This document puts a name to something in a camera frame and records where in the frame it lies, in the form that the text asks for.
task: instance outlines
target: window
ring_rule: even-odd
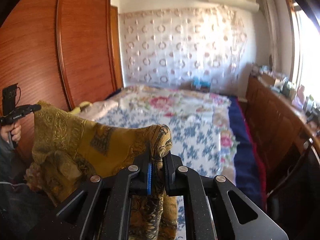
[[[320,102],[320,33],[294,0],[286,0],[294,37],[292,82],[305,87],[305,96]]]
[[[302,11],[296,12],[299,22],[300,66],[298,84],[305,86],[305,95],[320,102],[320,34],[313,22]]]

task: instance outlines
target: curtain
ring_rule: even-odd
[[[190,88],[194,78],[211,91],[237,94],[237,71],[247,34],[226,6],[120,14],[125,85]]]
[[[270,34],[270,56],[272,59],[272,71],[281,72],[281,64],[278,52],[279,25],[276,5],[274,0],[262,0],[262,3]]]

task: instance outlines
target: wooden dresser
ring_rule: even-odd
[[[312,138],[319,153],[320,141],[315,136],[315,127],[306,124],[305,114],[257,78],[249,77],[246,99],[245,117],[257,152],[265,163],[270,191],[295,164],[303,152],[304,142]]]

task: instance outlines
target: person's hand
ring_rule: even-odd
[[[12,135],[12,141],[15,141],[16,143],[18,143],[21,139],[20,121],[18,120],[16,123],[12,125],[5,125],[0,128],[0,135],[7,143],[9,143],[9,138],[8,138],[9,131],[11,132],[11,135]]]

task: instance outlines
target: box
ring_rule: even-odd
[[[278,81],[279,81],[278,79],[269,76],[267,73],[263,73],[262,76],[261,76],[261,78],[262,78],[262,80],[263,80],[266,84],[268,84],[268,85],[270,85],[270,86],[272,86],[272,87],[273,87],[276,83],[278,83]]]
[[[289,93],[289,99],[290,99],[291,101],[294,100],[294,98],[296,97],[296,95],[297,95],[296,90],[295,90],[294,88],[291,88],[291,89],[290,89],[290,93]]]
[[[191,82],[191,90],[209,93],[210,85],[210,82],[202,81],[200,78],[194,77],[193,81]]]

